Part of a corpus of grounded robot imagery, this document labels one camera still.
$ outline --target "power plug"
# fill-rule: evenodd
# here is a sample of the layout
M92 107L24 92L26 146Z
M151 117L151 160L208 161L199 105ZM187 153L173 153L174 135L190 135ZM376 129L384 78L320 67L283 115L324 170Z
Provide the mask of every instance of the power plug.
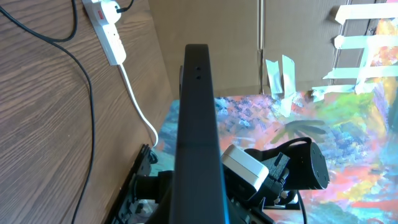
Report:
M112 0L82 0L96 35L101 42L110 65L121 65L126 59L126 51L114 25L121 17L119 4Z

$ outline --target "extension cord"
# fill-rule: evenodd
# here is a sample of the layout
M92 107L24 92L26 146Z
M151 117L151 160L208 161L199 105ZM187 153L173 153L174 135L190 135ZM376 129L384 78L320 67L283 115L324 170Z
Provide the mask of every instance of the extension cord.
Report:
M104 49L110 65L121 65L126 59L126 51L114 25L121 17L119 4L112 0L82 0L94 31Z

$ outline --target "power socket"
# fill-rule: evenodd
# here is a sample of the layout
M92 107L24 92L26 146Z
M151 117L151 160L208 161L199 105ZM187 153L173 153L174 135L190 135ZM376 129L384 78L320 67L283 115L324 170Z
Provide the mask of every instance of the power socket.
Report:
M121 65L126 59L126 51L114 25L121 17L120 8L112 0L82 0L99 42L110 65Z

